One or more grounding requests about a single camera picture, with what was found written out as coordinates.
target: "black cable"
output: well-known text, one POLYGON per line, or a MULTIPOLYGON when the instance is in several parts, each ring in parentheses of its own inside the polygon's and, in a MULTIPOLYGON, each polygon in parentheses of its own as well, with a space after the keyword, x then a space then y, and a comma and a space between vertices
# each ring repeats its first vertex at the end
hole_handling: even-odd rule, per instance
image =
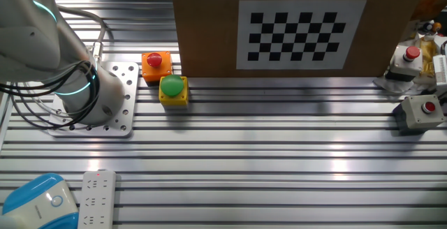
POLYGON ((41 86, 37 86, 37 87, 18 87, 18 86, 14 86, 14 85, 5 85, 5 84, 0 84, 0 91, 2 91, 2 92, 4 92, 4 93, 7 93, 7 94, 11 94, 11 95, 14 95, 14 96, 24 96, 24 97, 38 97, 38 96, 44 96, 44 95, 48 95, 48 94, 50 94, 50 93, 52 93, 52 92, 54 92, 54 91, 56 91, 56 90, 58 90, 60 87, 62 87, 62 85, 64 85, 64 83, 70 78, 70 76, 77 70, 77 69, 79 69, 79 67, 81 66, 81 65, 83 65, 84 63, 86 63, 86 62, 88 62, 88 61, 82 61, 82 62, 80 62, 80 63, 78 63, 72 70, 70 70, 67 74, 65 74, 65 75, 63 75, 61 78, 59 78, 59 79, 57 79, 57 80, 55 80, 54 82, 51 82, 51 83, 48 83, 48 84, 44 84, 44 85, 41 85, 41 86), (7 88, 9 88, 9 89, 17 89, 17 90, 24 90, 24 89, 27 89, 27 90, 32 90, 32 89, 42 89, 42 87, 49 87, 49 86, 52 86, 52 85, 55 85, 55 84, 57 84, 57 83, 59 83, 56 87, 54 87, 54 88, 52 88, 52 89, 50 89, 50 90, 48 90, 48 91, 45 91, 45 92, 42 92, 42 93, 38 93, 38 94, 22 94, 22 93, 17 93, 17 92, 14 92, 14 91, 11 91, 11 90, 6 90, 6 89, 4 89, 4 86, 6 86, 7 88))
POLYGON ((90 95, 89 95, 89 100, 86 102, 86 104, 84 105, 84 107, 82 109, 85 109, 85 111, 82 111, 79 115, 77 115, 76 117, 74 117, 72 119, 72 121, 66 123, 66 124, 55 124, 52 123, 51 121, 45 120, 42 117, 39 117, 38 114, 36 114, 27 104, 27 102, 23 99, 23 96, 20 96, 20 99, 22 100, 22 103, 25 105, 25 107, 28 109, 28 111, 30 111, 30 113, 34 116, 36 116, 37 118, 39 118, 41 121, 49 124, 50 126, 41 126, 39 124, 35 124, 34 122, 32 122, 31 120, 27 119, 25 117, 25 115, 20 111, 20 109, 17 106, 17 103, 15 102, 14 98, 13 98, 13 105, 14 108, 17 110, 17 113, 19 114, 19 116, 21 116, 23 118, 23 120, 25 120, 26 122, 28 122, 29 124, 31 124, 32 126, 35 126, 37 128, 40 129, 57 129, 57 128, 62 128, 62 127, 67 127, 67 126, 72 126, 74 124, 77 124, 79 121, 83 120, 90 112, 91 110, 93 110, 98 98, 97 95, 99 94, 99 88, 100 88, 100 84, 99 84, 99 76, 96 72, 95 69, 89 69, 89 68, 85 68, 84 67, 84 71, 83 72, 88 72, 90 71, 90 73, 86 74, 86 78, 89 81, 90 85, 89 85, 89 89, 90 89, 90 95))

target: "checkerboard pattern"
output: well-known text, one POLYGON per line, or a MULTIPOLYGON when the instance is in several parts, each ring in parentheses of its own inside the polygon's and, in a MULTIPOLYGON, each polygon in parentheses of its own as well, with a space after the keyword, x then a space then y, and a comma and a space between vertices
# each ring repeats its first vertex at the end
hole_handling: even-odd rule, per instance
POLYGON ((249 52, 248 61, 279 61, 281 54, 291 53, 291 61, 323 61, 328 54, 338 50, 338 42, 331 42, 331 35, 342 34, 346 23, 337 21, 337 13, 327 12, 323 21, 315 22, 313 13, 300 13, 291 19, 288 13, 276 13, 274 22, 266 22, 264 13, 252 13, 251 24, 261 25, 261 32, 249 35, 249 44, 257 45, 249 52))

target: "aluminum table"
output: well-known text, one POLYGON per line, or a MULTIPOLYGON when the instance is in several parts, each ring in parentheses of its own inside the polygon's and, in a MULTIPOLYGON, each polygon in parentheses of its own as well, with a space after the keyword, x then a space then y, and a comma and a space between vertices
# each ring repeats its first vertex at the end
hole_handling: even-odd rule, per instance
MULTIPOLYGON (((171 0, 57 3, 105 18, 104 62, 167 50, 181 74, 171 0)), ((94 42, 97 23, 64 16, 94 42)), ((79 201, 82 174, 103 168, 119 176, 119 229, 447 228, 447 125, 398 136, 390 113, 405 95, 372 78, 189 80, 189 111, 166 114, 140 78, 128 139, 54 138, 4 97, 0 205, 46 172, 79 201)))

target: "cable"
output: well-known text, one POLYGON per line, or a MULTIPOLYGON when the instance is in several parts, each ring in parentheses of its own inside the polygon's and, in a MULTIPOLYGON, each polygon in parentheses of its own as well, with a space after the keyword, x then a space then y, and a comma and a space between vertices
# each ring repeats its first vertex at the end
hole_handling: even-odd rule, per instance
POLYGON ((47 106, 46 104, 44 104, 44 102, 42 102, 42 99, 40 97, 31 97, 31 99, 33 99, 33 101, 39 106, 41 107, 44 111, 48 112, 51 115, 57 116, 57 117, 62 117, 62 118, 71 118, 73 115, 77 115, 79 113, 81 113, 82 111, 86 110, 88 107, 90 107, 91 104, 93 104, 93 102, 91 102, 88 106, 76 111, 76 112, 62 112, 61 110, 55 110, 54 108, 51 108, 49 106, 47 106))
MULTIPOLYGON (((85 62, 82 62, 81 70, 82 69, 84 69, 83 72, 89 70, 89 68, 85 66, 85 62)), ((42 117, 39 117, 28 106, 27 102, 23 99, 23 96, 21 96, 22 94, 20 93, 19 90, 17 90, 17 95, 21 96, 20 98, 22 100, 22 103, 25 105, 25 107, 28 109, 28 111, 30 111, 31 114, 33 114, 34 116, 39 118, 41 121, 44 121, 45 123, 49 124, 50 126, 41 126, 41 125, 35 124, 31 120, 27 119, 25 117, 25 115, 18 108, 17 103, 16 103, 16 101, 15 101, 15 99, 13 97, 12 100, 13 100, 14 108, 17 110, 17 113, 19 114, 19 116, 21 116, 23 118, 23 120, 25 120, 26 122, 28 122, 32 126, 35 126, 37 128, 40 128, 40 129, 57 129, 57 128, 63 128, 63 127, 67 127, 67 126, 72 126, 72 125, 78 123, 79 121, 81 121, 82 119, 84 119, 91 112, 91 110, 94 108, 95 103, 96 103, 96 101, 98 99, 100 85, 99 85, 99 79, 98 79, 98 75, 96 73, 96 70, 90 70, 90 73, 88 73, 88 75, 89 76, 86 76, 86 77, 87 77, 87 80, 90 83, 90 96, 89 96, 89 100, 86 102, 85 106, 82 108, 82 109, 86 108, 86 110, 83 111, 81 114, 79 114, 77 117, 74 117, 72 119, 72 121, 70 121, 70 122, 68 122, 66 124, 55 124, 55 123, 52 123, 51 121, 45 120, 42 117)))
MULTIPOLYGON (((76 64, 76 65, 75 65, 69 72, 67 72, 65 75, 62 75, 59 79, 56 79, 56 80, 53 81, 53 82, 50 82, 50 83, 47 83, 47 84, 42 84, 41 86, 35 86, 35 87, 19 87, 19 86, 14 86, 14 84, 12 84, 12 85, 0 84, 0 91, 2 91, 2 92, 4 92, 4 93, 7 93, 7 94, 12 94, 12 95, 18 96, 18 95, 17 95, 15 92, 13 92, 13 91, 6 91, 5 88, 6 88, 6 89, 18 89, 18 90, 25 90, 25 89, 30 89, 30 90, 34 90, 34 89, 45 89, 45 88, 51 87, 51 86, 53 86, 53 85, 59 83, 59 85, 57 86, 56 89, 51 89, 51 90, 49 90, 49 92, 46 93, 46 94, 52 93, 52 92, 58 90, 58 88, 60 88, 60 87, 61 87, 61 86, 62 86, 62 85, 69 79, 69 77, 70 77, 70 76, 77 70, 77 68, 78 68, 79 66, 81 66, 84 62, 88 62, 88 61, 81 61, 80 63, 76 64)), ((44 95, 46 95, 46 94, 41 93, 41 94, 36 94, 36 96, 44 96, 44 95)))
POLYGON ((101 26, 101 31, 99 32, 99 37, 98 37, 98 40, 96 40, 96 41, 103 42, 105 30, 107 29, 107 25, 105 24, 104 20, 101 19, 98 15, 95 15, 93 13, 90 13, 90 12, 87 12, 84 10, 79 10, 79 9, 74 9, 74 8, 66 8, 65 6, 60 6, 60 5, 57 5, 57 8, 61 12, 70 13, 72 15, 81 15, 84 17, 89 17, 89 18, 93 19, 94 21, 98 22, 101 26))

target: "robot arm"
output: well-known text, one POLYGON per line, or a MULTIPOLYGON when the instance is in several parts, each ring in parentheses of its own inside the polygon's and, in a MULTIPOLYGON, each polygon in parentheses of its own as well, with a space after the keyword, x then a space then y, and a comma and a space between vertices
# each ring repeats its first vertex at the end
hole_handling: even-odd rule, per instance
POLYGON ((0 15, 0 77, 7 81, 42 81, 94 61, 54 0, 0 0, 0 15))
MULTIPOLYGON (((99 19, 102 26, 99 40, 104 37, 105 24, 99 17, 61 9, 99 19)), ((14 82, 40 81, 51 89, 45 94, 55 92, 64 102, 67 115, 73 119, 64 125, 42 120, 50 125, 48 127, 24 117, 27 122, 39 128, 65 127, 74 120, 97 125, 117 114, 123 104, 124 88, 115 75, 96 63, 102 44, 95 43, 92 54, 66 23, 54 0, 0 0, 0 15, 0 77, 13 83, 2 85, 2 91, 21 98, 34 97, 35 94, 19 92, 32 88, 18 87, 14 82)))

